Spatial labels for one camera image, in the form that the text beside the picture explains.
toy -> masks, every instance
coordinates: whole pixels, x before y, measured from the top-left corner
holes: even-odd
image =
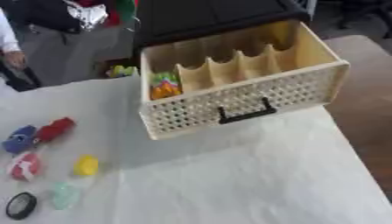
[[[7,173],[14,179],[31,181],[38,174],[40,167],[41,162],[37,154],[26,151],[12,159]]]
[[[179,81],[173,73],[157,73],[151,81],[151,99],[181,95]]]
[[[131,76],[133,74],[134,67],[124,67],[124,66],[113,66],[109,71],[107,71],[107,75],[109,78],[120,78],[125,76]]]
[[[71,207],[79,201],[81,190],[64,182],[56,183],[52,188],[52,203],[57,210]]]
[[[6,151],[18,154],[33,146],[34,134],[37,128],[28,125],[13,132],[7,140],[3,142]]]
[[[54,138],[70,130],[74,125],[75,122],[68,117],[56,120],[52,124],[44,126],[37,131],[34,143],[51,142]]]
[[[94,175],[98,171],[98,159],[91,155],[81,156],[73,166],[73,172],[81,176]]]

pink toy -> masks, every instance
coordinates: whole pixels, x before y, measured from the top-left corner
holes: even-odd
[[[41,167],[41,162],[37,154],[26,151],[12,159],[8,166],[7,173],[14,179],[24,179],[31,181],[36,176]]]

white tablecloth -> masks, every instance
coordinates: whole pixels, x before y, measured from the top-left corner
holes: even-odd
[[[90,80],[0,97],[0,139],[26,124],[63,116],[77,127],[41,151],[42,174],[13,180],[0,152],[0,209],[22,191],[37,210],[19,223],[392,223],[392,209],[323,108],[233,123],[152,141],[138,110],[137,77]],[[76,178],[81,154],[100,172]],[[50,187],[82,189],[80,202],[57,211]],[[14,223],[0,212],[0,223]]]

wooden drawer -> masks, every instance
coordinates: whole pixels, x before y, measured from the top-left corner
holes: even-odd
[[[305,24],[292,21],[144,48],[140,115],[152,139],[323,105],[349,67]],[[293,33],[280,51],[280,37]],[[153,101],[155,73],[174,72],[182,94]]]

black ring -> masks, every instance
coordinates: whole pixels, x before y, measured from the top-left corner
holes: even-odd
[[[10,211],[12,202],[14,202],[15,200],[26,200],[26,205],[24,206],[22,211],[20,212]],[[34,195],[30,194],[29,192],[21,192],[15,195],[8,202],[7,207],[5,208],[5,213],[11,219],[15,221],[20,221],[22,219],[25,219],[27,216],[29,216],[32,213],[32,211],[34,211],[36,205],[37,205],[37,198]]]

